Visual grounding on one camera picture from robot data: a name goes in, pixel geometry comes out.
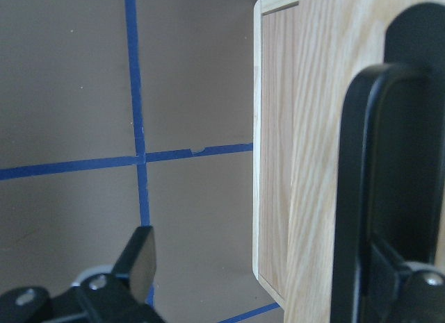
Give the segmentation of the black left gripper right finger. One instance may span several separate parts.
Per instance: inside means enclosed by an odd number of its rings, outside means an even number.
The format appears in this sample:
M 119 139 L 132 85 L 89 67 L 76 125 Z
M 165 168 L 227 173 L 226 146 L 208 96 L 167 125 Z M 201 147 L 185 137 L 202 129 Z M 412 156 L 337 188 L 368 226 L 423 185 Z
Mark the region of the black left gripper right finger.
M 405 260 L 386 242 L 371 245 L 362 322 L 384 322 L 411 276 Z

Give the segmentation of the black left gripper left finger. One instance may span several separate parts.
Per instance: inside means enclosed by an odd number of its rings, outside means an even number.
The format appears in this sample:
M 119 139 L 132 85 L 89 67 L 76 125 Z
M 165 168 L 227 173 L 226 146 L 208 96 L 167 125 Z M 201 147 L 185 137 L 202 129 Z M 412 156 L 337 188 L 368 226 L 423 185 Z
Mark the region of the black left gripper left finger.
M 156 273 L 154 228 L 139 226 L 111 270 L 138 302 L 146 302 Z

